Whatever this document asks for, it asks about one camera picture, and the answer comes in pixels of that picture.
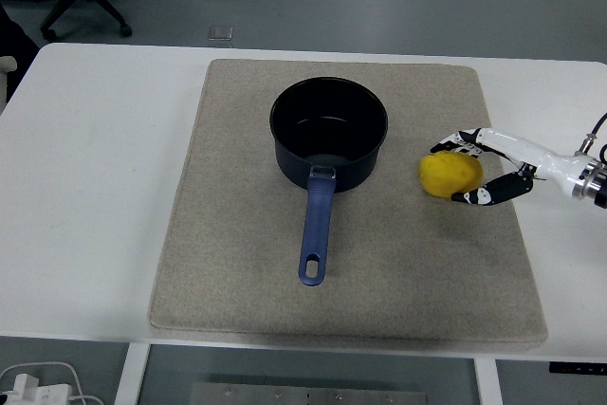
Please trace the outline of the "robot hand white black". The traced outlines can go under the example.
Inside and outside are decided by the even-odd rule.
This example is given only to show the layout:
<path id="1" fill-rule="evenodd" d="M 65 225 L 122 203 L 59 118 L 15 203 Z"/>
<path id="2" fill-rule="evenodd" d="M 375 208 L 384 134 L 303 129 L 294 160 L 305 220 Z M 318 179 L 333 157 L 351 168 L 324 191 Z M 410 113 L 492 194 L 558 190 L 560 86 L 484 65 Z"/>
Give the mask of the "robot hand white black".
<path id="1" fill-rule="evenodd" d="M 458 131 L 435 144 L 431 151 L 461 152 L 475 158 L 493 153 L 515 164 L 516 171 L 451 196 L 453 201 L 479 206 L 498 205 L 529 193 L 537 179 L 556 183 L 567 196 L 584 196 L 592 162 L 588 156 L 559 156 L 527 139 L 492 128 Z"/>

